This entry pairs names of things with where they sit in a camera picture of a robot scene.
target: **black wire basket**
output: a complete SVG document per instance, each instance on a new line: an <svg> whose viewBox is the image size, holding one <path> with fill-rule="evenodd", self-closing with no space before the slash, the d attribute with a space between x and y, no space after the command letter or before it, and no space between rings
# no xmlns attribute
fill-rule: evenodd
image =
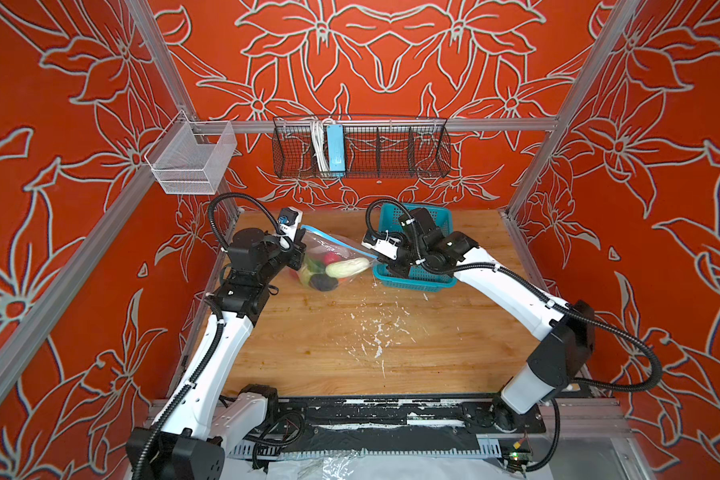
<svg viewBox="0 0 720 480"><path fill-rule="evenodd" d="M320 171L312 143L314 120L344 128L345 170ZM445 118L380 115L276 117L272 161L278 178L441 178L451 171ZM323 126L323 153L328 142Z"/></svg>

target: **plastic bag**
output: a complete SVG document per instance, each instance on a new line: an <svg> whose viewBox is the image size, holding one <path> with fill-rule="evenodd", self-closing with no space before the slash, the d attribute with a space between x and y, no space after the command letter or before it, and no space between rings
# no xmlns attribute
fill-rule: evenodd
<svg viewBox="0 0 720 480"><path fill-rule="evenodd" d="M304 286L330 292L378 264L375 255L348 238L309 225L303 228L306 233L302 241L307 247L304 262L298 272L291 272Z"/></svg>

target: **green vegetable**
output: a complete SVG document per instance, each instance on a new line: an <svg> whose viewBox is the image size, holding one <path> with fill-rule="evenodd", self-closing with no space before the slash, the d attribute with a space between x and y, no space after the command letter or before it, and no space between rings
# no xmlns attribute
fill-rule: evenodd
<svg viewBox="0 0 720 480"><path fill-rule="evenodd" d="M304 262L307 269L313 274L324 274L326 272L326 265L309 255L304 256Z"/></svg>
<svg viewBox="0 0 720 480"><path fill-rule="evenodd" d="M298 269L298 281L300 281L304 286L309 285L309 279L312 278L312 275L314 274L309 271L307 264L303 264L302 267Z"/></svg>
<svg viewBox="0 0 720 480"><path fill-rule="evenodd" d="M333 278L346 278L348 276L357 275L371 266L371 261L365 257L353 258L336 262L326 267L326 274Z"/></svg>

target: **white cable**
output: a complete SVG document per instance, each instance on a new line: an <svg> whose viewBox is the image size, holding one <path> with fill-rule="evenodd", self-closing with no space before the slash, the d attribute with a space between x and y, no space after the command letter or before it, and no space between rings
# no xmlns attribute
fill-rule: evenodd
<svg viewBox="0 0 720 480"><path fill-rule="evenodd" d="M312 146L315 148L315 157L317 158L317 168L321 172L330 170L326 154L323 152L323 145L326 141L326 131L323 129L323 123L320 120L310 120L309 127L312 130Z"/></svg>

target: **blue plastic basket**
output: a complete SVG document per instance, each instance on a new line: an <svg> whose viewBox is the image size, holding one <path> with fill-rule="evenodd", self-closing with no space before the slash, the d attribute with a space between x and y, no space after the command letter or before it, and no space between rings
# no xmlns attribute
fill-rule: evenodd
<svg viewBox="0 0 720 480"><path fill-rule="evenodd" d="M451 218L451 211L441 206L414 205L403 204L409 210L423 206L429 210L434 224L440 227L443 235L450 235L454 231L454 222ZM403 212L392 204L384 204L382 206L382 215L378 221L378 231L383 232L402 232L403 228L398 222L398 218ZM411 273L408 278L397 278L390 276L387 266L384 264L376 265L373 269L373 275L378 278L382 285L393 286L395 288L405 288L408 290L419 290L421 292L439 292L443 288L451 288L458 281L448 275L433 275L421 268L420 266L411 267Z"/></svg>

